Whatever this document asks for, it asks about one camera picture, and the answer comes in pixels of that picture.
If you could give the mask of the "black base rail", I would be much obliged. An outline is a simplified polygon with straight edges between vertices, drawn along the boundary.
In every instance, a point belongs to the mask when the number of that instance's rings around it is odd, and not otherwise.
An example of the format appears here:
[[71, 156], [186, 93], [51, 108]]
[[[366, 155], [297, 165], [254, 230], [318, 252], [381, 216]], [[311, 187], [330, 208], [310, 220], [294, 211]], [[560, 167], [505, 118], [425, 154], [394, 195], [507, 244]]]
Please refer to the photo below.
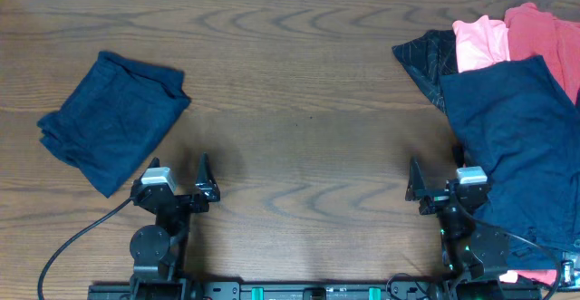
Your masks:
[[88, 300], [396, 300], [396, 299], [540, 299], [534, 285], [497, 281], [463, 283], [454, 289], [433, 283], [394, 279], [384, 284], [246, 284], [238, 282], [133, 281], [127, 285], [91, 285]]

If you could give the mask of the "navy blue shorts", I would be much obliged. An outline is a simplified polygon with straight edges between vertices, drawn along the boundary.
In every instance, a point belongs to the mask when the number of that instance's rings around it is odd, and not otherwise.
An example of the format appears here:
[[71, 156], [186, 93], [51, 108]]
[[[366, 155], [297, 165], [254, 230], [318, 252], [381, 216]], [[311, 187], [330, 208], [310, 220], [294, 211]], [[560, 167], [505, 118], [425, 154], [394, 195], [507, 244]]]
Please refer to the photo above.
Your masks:
[[514, 234], [512, 269], [579, 250], [579, 110], [540, 55], [440, 80], [449, 124], [491, 180], [474, 218]]

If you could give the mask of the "black patterned garment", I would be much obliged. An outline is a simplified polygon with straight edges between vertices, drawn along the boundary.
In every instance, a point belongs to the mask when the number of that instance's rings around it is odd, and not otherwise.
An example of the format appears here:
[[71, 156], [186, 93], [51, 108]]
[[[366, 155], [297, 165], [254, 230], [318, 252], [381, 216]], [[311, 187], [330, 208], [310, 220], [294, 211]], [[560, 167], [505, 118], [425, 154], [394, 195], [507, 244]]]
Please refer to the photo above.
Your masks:
[[436, 108], [447, 113], [440, 78], [458, 73], [456, 35], [429, 30], [423, 36], [391, 48], [395, 59]]

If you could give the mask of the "folded navy blue garment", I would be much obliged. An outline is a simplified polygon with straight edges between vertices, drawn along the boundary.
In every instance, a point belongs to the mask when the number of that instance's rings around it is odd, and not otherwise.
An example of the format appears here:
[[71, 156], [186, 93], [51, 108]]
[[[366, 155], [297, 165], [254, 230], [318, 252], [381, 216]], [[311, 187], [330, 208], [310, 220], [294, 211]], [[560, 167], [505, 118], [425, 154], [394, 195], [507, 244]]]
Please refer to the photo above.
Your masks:
[[101, 51], [61, 108], [38, 121], [40, 142], [108, 198], [188, 108], [183, 82], [180, 70]]

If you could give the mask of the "light pink shirt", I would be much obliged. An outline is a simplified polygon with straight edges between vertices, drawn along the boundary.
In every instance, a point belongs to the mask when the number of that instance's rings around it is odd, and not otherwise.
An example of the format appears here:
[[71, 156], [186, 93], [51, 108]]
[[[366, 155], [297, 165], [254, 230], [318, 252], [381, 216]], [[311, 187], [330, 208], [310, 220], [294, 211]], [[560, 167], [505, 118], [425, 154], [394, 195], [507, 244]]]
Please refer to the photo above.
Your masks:
[[483, 15], [473, 23], [455, 21], [452, 29], [459, 73], [511, 60], [508, 28], [503, 21]]

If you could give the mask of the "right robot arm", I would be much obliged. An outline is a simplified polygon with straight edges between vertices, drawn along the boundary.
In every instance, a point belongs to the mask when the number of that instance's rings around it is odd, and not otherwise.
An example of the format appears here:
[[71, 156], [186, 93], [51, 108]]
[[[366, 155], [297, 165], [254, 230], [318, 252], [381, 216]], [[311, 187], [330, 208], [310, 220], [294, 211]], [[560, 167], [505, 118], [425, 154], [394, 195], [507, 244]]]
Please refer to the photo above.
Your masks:
[[488, 281], [508, 270], [508, 237], [498, 227], [473, 218], [474, 211], [487, 202], [489, 191], [488, 176], [480, 166], [458, 168], [443, 187], [430, 188], [418, 160], [410, 159], [405, 199], [419, 204], [420, 215], [437, 217], [446, 280]]

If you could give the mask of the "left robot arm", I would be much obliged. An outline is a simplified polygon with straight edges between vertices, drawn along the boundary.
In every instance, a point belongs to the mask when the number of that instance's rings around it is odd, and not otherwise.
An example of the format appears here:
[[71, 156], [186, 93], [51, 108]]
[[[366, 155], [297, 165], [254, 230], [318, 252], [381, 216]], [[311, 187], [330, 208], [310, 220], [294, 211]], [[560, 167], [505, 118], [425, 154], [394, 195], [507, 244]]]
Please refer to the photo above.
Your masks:
[[210, 203], [220, 201], [207, 153], [200, 156], [194, 192], [178, 195], [176, 190], [171, 169], [162, 167], [157, 158], [133, 182], [133, 204], [155, 216], [155, 223], [140, 228], [130, 241], [133, 274], [139, 279], [173, 282], [182, 274], [190, 217], [209, 211]]

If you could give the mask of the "red printed t-shirt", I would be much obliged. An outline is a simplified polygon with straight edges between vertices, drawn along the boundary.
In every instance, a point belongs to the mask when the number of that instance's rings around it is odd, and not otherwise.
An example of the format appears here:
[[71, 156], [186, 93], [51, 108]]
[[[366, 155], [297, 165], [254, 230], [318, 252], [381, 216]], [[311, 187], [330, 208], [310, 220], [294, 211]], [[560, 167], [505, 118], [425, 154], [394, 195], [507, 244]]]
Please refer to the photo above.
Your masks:
[[579, 93], [579, 23], [541, 12], [534, 3], [508, 9], [510, 57], [514, 61], [541, 55], [546, 66], [574, 105]]

